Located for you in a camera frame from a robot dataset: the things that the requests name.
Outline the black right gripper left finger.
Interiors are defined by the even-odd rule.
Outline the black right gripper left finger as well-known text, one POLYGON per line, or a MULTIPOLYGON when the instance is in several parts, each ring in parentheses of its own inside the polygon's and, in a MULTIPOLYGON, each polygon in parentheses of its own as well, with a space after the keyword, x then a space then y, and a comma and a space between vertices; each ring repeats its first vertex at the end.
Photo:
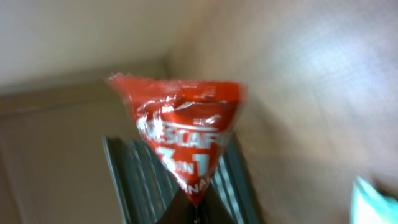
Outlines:
POLYGON ((179 188, 156 224, 194 224, 195 207, 179 188))

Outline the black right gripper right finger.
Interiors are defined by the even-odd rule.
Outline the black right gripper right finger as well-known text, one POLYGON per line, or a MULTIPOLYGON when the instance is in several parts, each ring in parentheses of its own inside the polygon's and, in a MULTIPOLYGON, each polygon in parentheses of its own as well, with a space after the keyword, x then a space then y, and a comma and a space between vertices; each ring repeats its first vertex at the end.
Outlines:
POLYGON ((235 224, 212 185, 198 206, 198 217, 200 224, 235 224))

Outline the red Nescafe stick sachet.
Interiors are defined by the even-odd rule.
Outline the red Nescafe stick sachet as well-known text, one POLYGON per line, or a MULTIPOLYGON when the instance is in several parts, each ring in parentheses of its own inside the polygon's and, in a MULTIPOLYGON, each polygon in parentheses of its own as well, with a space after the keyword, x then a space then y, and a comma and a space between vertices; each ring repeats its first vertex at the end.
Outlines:
POLYGON ((245 86, 122 73, 107 82, 123 99, 141 138, 198 205, 231 137, 246 98, 245 86))

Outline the teal wet wipes pack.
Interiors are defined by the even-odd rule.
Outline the teal wet wipes pack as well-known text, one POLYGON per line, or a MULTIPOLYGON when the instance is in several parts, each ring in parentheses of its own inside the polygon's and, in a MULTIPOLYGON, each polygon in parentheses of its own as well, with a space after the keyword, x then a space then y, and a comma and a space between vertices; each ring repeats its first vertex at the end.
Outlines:
POLYGON ((351 224, 397 224, 397 200, 383 196, 369 182, 353 182, 351 224))

